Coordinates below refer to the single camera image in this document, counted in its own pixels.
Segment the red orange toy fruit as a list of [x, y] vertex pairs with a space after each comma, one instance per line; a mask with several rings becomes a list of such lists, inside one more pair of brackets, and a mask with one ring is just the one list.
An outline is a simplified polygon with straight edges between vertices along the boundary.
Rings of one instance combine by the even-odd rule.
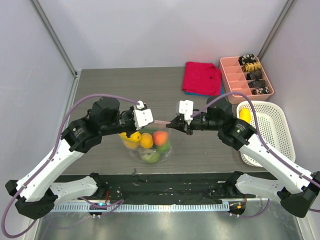
[[163, 146], [168, 142], [169, 134], [166, 131], [158, 130], [153, 133], [152, 138], [153, 138], [153, 143], [156, 146]]

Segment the clear pink zip top bag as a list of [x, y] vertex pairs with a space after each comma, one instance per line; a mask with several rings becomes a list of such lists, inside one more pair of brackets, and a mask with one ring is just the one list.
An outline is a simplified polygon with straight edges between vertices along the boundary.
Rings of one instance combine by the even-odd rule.
[[173, 154], [168, 124], [168, 121], [155, 120], [130, 136], [125, 132], [118, 136], [132, 158], [145, 164], [157, 164], [166, 161]]

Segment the yellow toy mango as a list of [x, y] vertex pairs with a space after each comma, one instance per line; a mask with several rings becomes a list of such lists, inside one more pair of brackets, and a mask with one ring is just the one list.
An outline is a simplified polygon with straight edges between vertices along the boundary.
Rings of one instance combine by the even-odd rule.
[[125, 145], [126, 148], [130, 150], [134, 150], [139, 147], [140, 140], [141, 140], [141, 133], [139, 131], [134, 132], [130, 135], [130, 137], [127, 136], [126, 132], [122, 132], [119, 134], [119, 137], [122, 140], [122, 143]]

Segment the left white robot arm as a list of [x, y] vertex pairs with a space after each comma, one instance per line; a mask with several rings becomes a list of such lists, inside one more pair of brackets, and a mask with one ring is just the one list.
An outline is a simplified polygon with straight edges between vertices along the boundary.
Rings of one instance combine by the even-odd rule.
[[91, 148], [99, 145], [104, 136], [133, 134], [153, 122], [152, 114], [143, 101], [120, 111], [120, 96], [101, 94], [85, 116], [59, 129], [53, 149], [25, 177], [9, 180], [5, 188], [12, 196], [11, 204], [19, 214], [37, 220], [56, 205], [80, 197], [102, 199], [108, 185], [98, 173], [70, 182], [56, 179]]

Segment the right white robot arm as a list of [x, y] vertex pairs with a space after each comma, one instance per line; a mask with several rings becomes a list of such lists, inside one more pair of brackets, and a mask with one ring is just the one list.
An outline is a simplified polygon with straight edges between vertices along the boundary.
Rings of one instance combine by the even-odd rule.
[[187, 135], [216, 131], [222, 143], [256, 160], [275, 177], [270, 180], [235, 171], [225, 183], [230, 197], [267, 198], [299, 218], [311, 211], [320, 192], [320, 173], [296, 165], [265, 142], [257, 126], [234, 116], [232, 105], [224, 97], [208, 98], [203, 110], [194, 109], [193, 101], [180, 101], [176, 117], [166, 127]]

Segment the blue folded cloth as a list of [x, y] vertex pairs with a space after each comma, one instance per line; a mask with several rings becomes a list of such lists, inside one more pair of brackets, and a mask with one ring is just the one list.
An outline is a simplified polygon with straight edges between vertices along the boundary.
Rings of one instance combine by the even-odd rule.
[[195, 91], [184, 91], [184, 93], [186, 95], [191, 95], [191, 96], [214, 97], [214, 96], [220, 96], [220, 95], [224, 94], [225, 92], [224, 92], [223, 84], [221, 83], [220, 84], [219, 93], [208, 93], [208, 94], [205, 94], [205, 93], [198, 93], [198, 92], [195, 92]]

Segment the yellow toy corn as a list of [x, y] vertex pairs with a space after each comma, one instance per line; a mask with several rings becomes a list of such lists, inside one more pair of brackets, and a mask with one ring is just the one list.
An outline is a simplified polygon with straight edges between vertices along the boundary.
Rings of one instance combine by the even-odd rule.
[[251, 111], [247, 108], [242, 108], [239, 112], [239, 119], [250, 124], [251, 123]]

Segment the red folded cloth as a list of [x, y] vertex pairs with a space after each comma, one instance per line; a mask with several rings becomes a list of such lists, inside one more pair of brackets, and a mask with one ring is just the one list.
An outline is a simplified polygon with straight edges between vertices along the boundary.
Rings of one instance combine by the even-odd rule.
[[182, 91], [199, 96], [221, 94], [222, 73], [213, 63], [188, 61], [185, 64]]

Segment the pink divided organizer tray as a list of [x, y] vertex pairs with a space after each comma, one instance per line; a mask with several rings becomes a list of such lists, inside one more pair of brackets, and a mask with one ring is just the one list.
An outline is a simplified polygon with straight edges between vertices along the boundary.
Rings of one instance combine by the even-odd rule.
[[253, 77], [248, 79], [247, 75], [249, 73], [243, 71], [243, 65], [239, 63], [239, 57], [233, 56], [222, 57], [219, 63], [221, 79], [226, 93], [241, 92], [254, 101], [266, 101], [274, 94], [275, 91], [273, 86], [271, 85], [260, 60], [257, 57], [255, 57], [255, 60], [261, 66], [259, 69], [261, 71], [261, 80], [265, 81], [265, 86], [267, 87], [268, 92], [263, 94], [253, 94], [254, 89], [257, 89], [257, 87], [251, 87], [250, 83], [254, 82], [256, 78]]

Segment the black pink dotted rolled sock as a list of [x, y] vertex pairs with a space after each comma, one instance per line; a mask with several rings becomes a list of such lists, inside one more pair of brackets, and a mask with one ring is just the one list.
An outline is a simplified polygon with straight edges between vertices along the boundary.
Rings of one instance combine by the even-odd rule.
[[251, 91], [253, 95], [266, 95], [270, 93], [270, 89], [268, 86], [257, 87]]

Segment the yellow striped rolled sock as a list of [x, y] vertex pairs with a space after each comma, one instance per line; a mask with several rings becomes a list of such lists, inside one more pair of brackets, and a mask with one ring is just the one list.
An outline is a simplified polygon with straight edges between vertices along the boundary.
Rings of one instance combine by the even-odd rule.
[[241, 69], [244, 73], [250, 73], [250, 72], [257, 71], [261, 68], [262, 67], [259, 62], [249, 62], [249, 63], [245, 63]]

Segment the white perforated basket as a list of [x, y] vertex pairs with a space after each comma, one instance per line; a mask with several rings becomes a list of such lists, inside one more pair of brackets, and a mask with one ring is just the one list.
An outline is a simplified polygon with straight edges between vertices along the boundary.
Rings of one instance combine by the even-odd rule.
[[283, 110], [278, 105], [267, 101], [253, 100], [252, 104], [263, 139], [289, 160], [295, 162], [296, 153]]

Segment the dark patterned rolled sock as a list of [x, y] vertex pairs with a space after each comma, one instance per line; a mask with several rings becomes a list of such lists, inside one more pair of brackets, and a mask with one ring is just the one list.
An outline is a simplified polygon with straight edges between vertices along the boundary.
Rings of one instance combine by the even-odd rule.
[[247, 73], [246, 79], [247, 80], [260, 80], [260, 79], [263, 79], [262, 70], [258, 69], [258, 70], [255, 70], [255, 71]]

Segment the black floral rolled sock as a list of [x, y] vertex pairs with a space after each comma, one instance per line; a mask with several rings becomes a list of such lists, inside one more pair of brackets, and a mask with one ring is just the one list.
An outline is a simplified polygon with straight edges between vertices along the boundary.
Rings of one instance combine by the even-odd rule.
[[238, 58], [238, 62], [241, 66], [244, 66], [245, 64], [256, 63], [257, 60], [254, 54], [245, 54]]

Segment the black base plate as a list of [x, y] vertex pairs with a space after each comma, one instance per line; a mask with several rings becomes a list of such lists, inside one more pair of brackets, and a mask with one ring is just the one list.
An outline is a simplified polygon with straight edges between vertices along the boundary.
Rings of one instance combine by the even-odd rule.
[[104, 174], [107, 188], [87, 200], [123, 200], [128, 205], [205, 205], [224, 199], [253, 199], [251, 193], [237, 193], [227, 184], [231, 173]]

